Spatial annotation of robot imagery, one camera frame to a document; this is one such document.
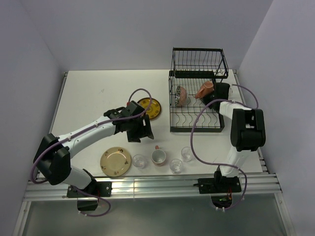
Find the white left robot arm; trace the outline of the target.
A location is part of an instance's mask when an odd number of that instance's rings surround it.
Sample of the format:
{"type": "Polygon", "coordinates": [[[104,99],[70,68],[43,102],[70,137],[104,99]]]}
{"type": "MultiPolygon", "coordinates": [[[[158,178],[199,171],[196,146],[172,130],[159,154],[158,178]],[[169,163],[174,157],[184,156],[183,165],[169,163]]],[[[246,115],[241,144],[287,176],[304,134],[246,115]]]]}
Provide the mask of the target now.
{"type": "Polygon", "coordinates": [[[137,104],[108,110],[96,121],[76,131],[59,137],[48,134],[43,137],[33,160],[30,179],[35,179],[34,171],[38,169],[51,185],[67,184],[72,190],[83,196],[94,197],[97,181],[85,169],[71,165],[71,159],[83,149],[101,139],[127,133],[130,143],[138,143],[142,138],[154,138],[150,118],[144,108],[137,104]]]}

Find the black white patterned bowl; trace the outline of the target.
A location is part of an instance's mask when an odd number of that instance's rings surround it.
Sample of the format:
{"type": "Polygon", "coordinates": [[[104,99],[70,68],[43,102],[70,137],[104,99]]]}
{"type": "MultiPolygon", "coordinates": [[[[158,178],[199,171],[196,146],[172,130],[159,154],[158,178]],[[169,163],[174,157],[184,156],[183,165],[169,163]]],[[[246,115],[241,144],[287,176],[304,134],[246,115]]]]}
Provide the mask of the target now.
{"type": "Polygon", "coordinates": [[[182,86],[177,86],[175,90],[175,106],[184,106],[187,102],[187,90],[182,86]]]}

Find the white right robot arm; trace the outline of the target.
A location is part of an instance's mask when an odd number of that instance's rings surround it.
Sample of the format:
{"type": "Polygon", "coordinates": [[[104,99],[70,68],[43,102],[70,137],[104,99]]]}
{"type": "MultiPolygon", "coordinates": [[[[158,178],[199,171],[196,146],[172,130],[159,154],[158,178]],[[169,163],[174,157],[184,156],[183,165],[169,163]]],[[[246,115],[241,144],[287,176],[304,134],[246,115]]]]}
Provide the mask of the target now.
{"type": "Polygon", "coordinates": [[[198,179],[200,194],[241,192],[240,168],[250,153],[257,151],[266,142],[263,111],[228,102],[229,90],[229,84],[215,83],[214,91],[202,98],[206,105],[218,100],[210,105],[210,108],[231,120],[231,148],[226,163],[217,167],[212,178],[198,179]]]}

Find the small pink cup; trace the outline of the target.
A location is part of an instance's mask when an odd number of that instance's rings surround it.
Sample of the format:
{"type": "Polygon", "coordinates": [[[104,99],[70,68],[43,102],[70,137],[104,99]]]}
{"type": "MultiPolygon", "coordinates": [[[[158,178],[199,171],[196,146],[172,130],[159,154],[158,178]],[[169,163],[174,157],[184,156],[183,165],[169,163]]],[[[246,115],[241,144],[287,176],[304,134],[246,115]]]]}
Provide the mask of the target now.
{"type": "Polygon", "coordinates": [[[151,160],[154,165],[162,166],[166,161],[166,153],[159,148],[159,146],[155,146],[155,150],[152,152],[151,160]]]}

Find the large pink floral mug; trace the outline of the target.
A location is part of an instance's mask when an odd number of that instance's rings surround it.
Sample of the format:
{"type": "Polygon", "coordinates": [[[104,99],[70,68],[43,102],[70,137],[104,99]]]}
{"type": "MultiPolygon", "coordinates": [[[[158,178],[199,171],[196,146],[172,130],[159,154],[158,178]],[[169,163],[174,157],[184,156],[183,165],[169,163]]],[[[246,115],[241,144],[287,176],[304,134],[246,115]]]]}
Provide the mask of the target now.
{"type": "Polygon", "coordinates": [[[195,98],[201,99],[204,96],[212,93],[214,91],[214,84],[211,81],[206,81],[196,93],[195,98]]]}

